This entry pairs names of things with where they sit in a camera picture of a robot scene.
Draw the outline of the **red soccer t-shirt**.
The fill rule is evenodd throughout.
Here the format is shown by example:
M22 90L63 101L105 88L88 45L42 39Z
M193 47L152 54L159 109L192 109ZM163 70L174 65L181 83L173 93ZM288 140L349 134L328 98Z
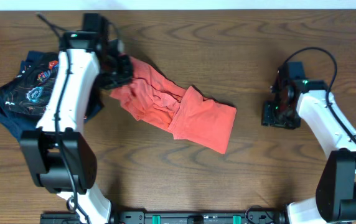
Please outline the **red soccer t-shirt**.
M205 98L192 86L181 88L146 62L130 59L133 81L110 93L123 109L134 119L171 133L174 139L226 153L236 108Z

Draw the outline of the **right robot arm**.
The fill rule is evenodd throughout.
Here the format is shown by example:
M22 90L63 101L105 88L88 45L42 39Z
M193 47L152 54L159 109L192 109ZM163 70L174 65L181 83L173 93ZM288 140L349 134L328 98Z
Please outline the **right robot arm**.
M315 195L287 206L289 223L356 221L356 129L322 80L279 78L264 104L263 126L296 129L305 121L327 157Z

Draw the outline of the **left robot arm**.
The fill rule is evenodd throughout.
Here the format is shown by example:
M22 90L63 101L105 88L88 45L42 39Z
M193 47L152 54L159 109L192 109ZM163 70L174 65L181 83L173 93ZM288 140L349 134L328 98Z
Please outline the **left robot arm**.
M116 223L113 204L96 184L97 158L86 142L84 116L98 79L103 88L131 81L133 66L119 38L100 31L66 32L59 70L45 112L19 145L32 180L63 198L66 212L44 212L41 223Z

